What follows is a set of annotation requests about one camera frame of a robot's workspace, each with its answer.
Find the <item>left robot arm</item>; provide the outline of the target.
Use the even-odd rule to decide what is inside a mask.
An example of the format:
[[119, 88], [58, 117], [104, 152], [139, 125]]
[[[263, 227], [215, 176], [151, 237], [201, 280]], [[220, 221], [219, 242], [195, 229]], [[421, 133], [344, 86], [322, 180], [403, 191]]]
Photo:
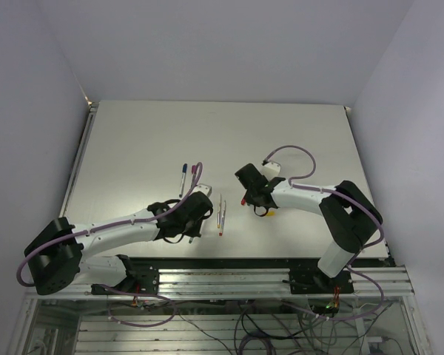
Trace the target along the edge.
[[67, 217], [56, 218], [24, 250], [32, 280], [19, 282], [48, 296], [64, 290], [79, 274], [90, 273], [88, 261], [97, 254], [133, 243], [200, 237], [203, 222], [213, 213], [210, 195], [208, 186], [199, 185], [182, 199], [156, 202], [101, 223], [77, 225]]

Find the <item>blue pen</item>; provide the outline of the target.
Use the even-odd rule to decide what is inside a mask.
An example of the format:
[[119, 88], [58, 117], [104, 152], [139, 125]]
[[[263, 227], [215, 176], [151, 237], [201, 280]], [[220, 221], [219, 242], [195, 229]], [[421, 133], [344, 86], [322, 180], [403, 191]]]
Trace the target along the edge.
[[179, 189], [179, 194], [178, 194], [179, 198], [182, 198], [184, 195], [185, 183], [186, 183], [186, 172], [182, 172], [181, 184], [180, 184], [180, 189]]

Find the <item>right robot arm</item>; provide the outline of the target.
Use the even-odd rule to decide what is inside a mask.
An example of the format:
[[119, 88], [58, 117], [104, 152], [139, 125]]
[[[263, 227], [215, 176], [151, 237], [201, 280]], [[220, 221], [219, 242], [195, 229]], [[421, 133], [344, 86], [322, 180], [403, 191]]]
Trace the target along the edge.
[[338, 274], [360, 252], [380, 243], [370, 238], [383, 231], [383, 218], [350, 180], [333, 187], [294, 184], [291, 179], [268, 179], [251, 163], [235, 173], [246, 192], [243, 199], [254, 209], [297, 209], [323, 217], [332, 242], [311, 275], [312, 286], [325, 293], [337, 285]]

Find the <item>yellow pen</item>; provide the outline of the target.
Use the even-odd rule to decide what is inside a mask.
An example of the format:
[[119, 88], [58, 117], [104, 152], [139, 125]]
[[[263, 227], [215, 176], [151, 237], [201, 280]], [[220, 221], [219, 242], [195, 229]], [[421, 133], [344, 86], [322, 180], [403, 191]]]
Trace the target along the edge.
[[222, 203], [223, 203], [222, 194], [219, 193], [219, 198], [218, 198], [218, 211], [217, 211], [217, 228], [218, 228], [218, 229], [221, 227]]

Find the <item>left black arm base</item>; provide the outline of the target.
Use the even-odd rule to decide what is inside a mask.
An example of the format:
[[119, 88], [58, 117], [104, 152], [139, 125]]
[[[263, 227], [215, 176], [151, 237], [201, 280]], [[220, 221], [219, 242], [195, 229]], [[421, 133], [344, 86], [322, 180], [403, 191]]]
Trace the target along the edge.
[[160, 274], [151, 264], [137, 263], [124, 254], [108, 257], [108, 262], [103, 277], [91, 285], [92, 295], [152, 296], [158, 293]]

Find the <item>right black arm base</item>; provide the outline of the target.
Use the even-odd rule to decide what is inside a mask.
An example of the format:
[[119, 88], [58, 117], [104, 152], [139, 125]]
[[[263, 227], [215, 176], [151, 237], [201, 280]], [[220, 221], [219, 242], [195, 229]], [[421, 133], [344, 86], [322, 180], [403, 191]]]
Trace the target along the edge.
[[354, 286], [348, 271], [340, 272], [336, 277], [327, 277], [321, 271], [293, 269], [282, 283], [290, 287], [292, 294], [352, 294]]

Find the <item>purple pen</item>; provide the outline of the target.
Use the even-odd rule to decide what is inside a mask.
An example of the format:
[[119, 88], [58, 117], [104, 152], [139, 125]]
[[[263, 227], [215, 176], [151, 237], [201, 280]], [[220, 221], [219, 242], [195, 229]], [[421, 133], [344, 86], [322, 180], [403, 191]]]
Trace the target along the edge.
[[195, 173], [192, 173], [192, 174], [191, 174], [190, 185], [189, 185], [189, 188], [188, 188], [188, 192], [189, 192], [189, 191], [192, 191], [192, 189], [193, 189], [194, 181], [195, 181], [195, 177], [196, 177], [196, 174], [195, 174]]

